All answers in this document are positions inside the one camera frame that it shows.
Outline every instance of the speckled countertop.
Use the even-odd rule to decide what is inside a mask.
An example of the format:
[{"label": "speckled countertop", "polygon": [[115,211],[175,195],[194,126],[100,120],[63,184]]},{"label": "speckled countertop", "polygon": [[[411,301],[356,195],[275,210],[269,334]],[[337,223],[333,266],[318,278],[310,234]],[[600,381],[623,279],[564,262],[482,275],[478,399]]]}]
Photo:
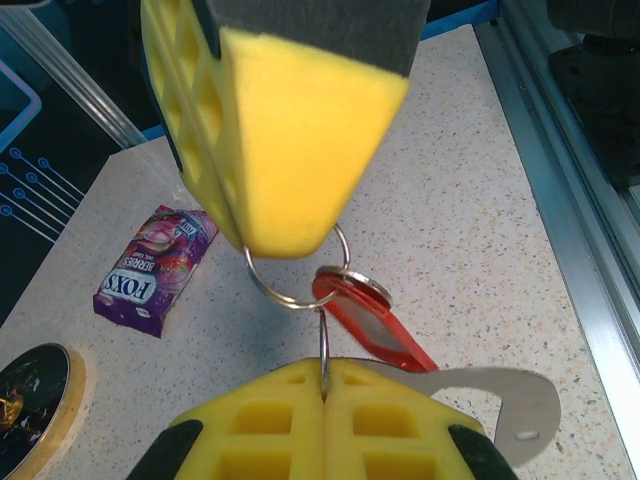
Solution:
[{"label": "speckled countertop", "polygon": [[[630,471],[507,123],[471,28],[423,42],[411,89],[341,219],[356,270],[443,366],[535,370],[557,386],[561,431],[522,479]],[[175,416],[317,352],[316,318],[270,303],[218,236],[170,312],[162,340],[93,313],[91,295],[159,205],[195,207],[164,139],[113,156],[0,329],[0,364],[42,342],[80,352],[80,415],[41,477],[124,478]],[[335,238],[311,258],[258,262],[310,298]],[[330,325],[333,355],[362,350]],[[497,400],[438,396],[495,423]]]}]

